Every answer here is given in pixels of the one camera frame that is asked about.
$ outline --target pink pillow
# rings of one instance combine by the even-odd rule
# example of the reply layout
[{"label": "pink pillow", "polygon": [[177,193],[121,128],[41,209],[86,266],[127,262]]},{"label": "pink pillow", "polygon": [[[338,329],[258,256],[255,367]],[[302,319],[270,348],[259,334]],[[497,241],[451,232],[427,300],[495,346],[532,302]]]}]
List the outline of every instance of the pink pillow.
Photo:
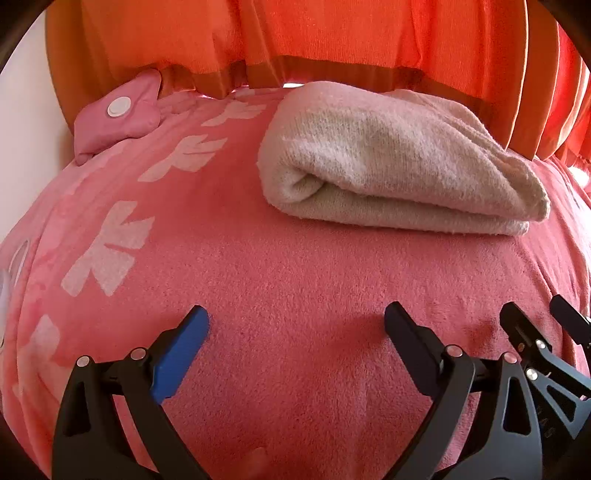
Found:
[{"label": "pink pillow", "polygon": [[125,138],[141,138],[160,124],[156,105],[161,77],[144,70],[136,78],[87,105],[74,121],[74,161],[90,158]]}]

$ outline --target curtain fold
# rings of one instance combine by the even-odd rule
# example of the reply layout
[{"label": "curtain fold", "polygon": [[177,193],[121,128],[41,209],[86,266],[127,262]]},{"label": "curtain fold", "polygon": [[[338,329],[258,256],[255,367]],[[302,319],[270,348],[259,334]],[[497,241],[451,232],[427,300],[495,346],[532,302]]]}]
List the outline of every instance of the curtain fold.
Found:
[{"label": "curtain fold", "polygon": [[591,155],[589,71],[537,0],[56,0],[47,51],[70,125],[155,67],[161,95],[313,80],[408,88],[465,104],[527,158]]}]

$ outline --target pink fabric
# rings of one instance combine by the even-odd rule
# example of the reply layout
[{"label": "pink fabric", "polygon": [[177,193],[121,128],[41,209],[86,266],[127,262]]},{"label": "pink fabric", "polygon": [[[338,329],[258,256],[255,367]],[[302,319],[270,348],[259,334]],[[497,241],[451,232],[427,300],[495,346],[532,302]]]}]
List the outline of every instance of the pink fabric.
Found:
[{"label": "pink fabric", "polygon": [[284,91],[236,94],[167,99],[156,130],[68,167],[2,244],[6,270],[29,241],[0,353],[4,413],[46,472],[75,359],[147,346],[196,303],[210,335],[164,408],[216,480],[382,478],[429,407],[384,332],[393,300],[489,358],[511,349],[498,313],[515,300],[581,367],[548,313],[561,293],[589,314],[591,202],[567,169],[533,162],[552,211],[519,238],[299,220],[265,201],[255,164]]},{"label": "pink fabric", "polygon": [[[157,106],[160,82],[158,70],[144,70],[102,99],[85,106],[74,121],[76,164],[83,165],[93,155],[125,138],[141,138],[156,129],[160,123]],[[121,116],[109,116],[107,110],[111,102],[123,96],[130,98],[130,109]]]}]

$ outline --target beige towel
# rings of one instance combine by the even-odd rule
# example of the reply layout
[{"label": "beige towel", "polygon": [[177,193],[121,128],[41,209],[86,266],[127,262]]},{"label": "beige towel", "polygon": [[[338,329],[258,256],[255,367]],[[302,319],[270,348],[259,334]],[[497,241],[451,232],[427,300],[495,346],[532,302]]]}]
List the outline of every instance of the beige towel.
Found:
[{"label": "beige towel", "polygon": [[543,185],[463,105],[314,82],[279,105],[258,157],[267,201],[300,218],[522,235],[550,213]]}]

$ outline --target pink fleece blanket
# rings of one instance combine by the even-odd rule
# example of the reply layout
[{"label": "pink fleece blanket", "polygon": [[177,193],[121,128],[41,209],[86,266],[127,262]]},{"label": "pink fleece blanket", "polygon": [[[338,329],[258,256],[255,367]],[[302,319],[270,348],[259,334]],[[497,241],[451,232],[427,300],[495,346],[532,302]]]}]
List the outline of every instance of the pink fleece blanket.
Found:
[{"label": "pink fleece blanket", "polygon": [[490,358],[511,349],[498,313],[515,300],[581,366],[548,313],[561,293],[589,314],[591,202],[562,165],[533,162],[552,211],[520,238],[299,220],[255,164],[284,91],[238,95],[161,102],[160,127],[66,168],[2,244],[3,409],[46,472],[76,358],[119,359],[196,303],[210,335],[164,408],[216,480],[382,478],[429,407],[384,332],[393,300]]}]

